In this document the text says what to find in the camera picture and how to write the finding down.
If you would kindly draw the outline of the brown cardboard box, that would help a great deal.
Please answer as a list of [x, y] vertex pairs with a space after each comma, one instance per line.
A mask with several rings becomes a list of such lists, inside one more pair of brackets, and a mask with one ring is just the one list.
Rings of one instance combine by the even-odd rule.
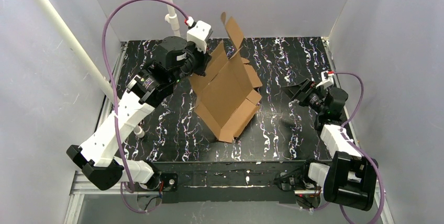
[[197, 99], [194, 111], [218, 141], [232, 143], [259, 110], [262, 82], [249, 60], [241, 56], [243, 32], [233, 17], [220, 16], [234, 46], [228, 56], [223, 42], [211, 52], [205, 76], [189, 78]]

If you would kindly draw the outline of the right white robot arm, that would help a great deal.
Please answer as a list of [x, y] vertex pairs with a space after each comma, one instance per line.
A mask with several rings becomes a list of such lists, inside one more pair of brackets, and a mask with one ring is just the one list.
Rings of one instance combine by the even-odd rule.
[[317, 85], [305, 79], [285, 86], [282, 91], [291, 101], [316, 112], [315, 129], [327, 147], [330, 164], [309, 162], [304, 178], [323, 191], [327, 202], [368, 211], [372, 208], [377, 175], [368, 159], [353, 146], [353, 140], [342, 127], [342, 110], [348, 99], [346, 91], [332, 87], [323, 93]]

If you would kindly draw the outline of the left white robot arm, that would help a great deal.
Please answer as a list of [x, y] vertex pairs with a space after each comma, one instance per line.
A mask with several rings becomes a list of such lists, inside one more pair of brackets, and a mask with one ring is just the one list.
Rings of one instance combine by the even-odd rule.
[[207, 38], [164, 38], [104, 122], [86, 141], [67, 149], [69, 158], [99, 190], [118, 183], [128, 187], [139, 183], [153, 189], [160, 184], [162, 172], [151, 162], [125, 158], [123, 141], [172, 95], [177, 83], [191, 75], [206, 75], [212, 59], [207, 44]]

